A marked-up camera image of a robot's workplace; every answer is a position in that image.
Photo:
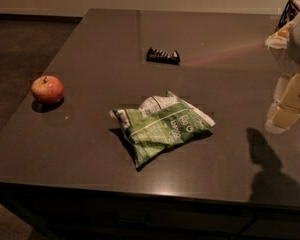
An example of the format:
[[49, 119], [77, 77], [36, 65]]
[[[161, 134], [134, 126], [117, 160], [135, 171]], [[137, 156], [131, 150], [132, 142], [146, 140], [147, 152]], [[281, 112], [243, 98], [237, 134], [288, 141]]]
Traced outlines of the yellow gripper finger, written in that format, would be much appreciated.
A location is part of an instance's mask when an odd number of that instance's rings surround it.
[[300, 113], [300, 73], [294, 74], [288, 80], [279, 104]]
[[299, 113], [279, 106], [272, 106], [268, 113], [269, 123], [281, 129], [291, 128], [299, 118]]

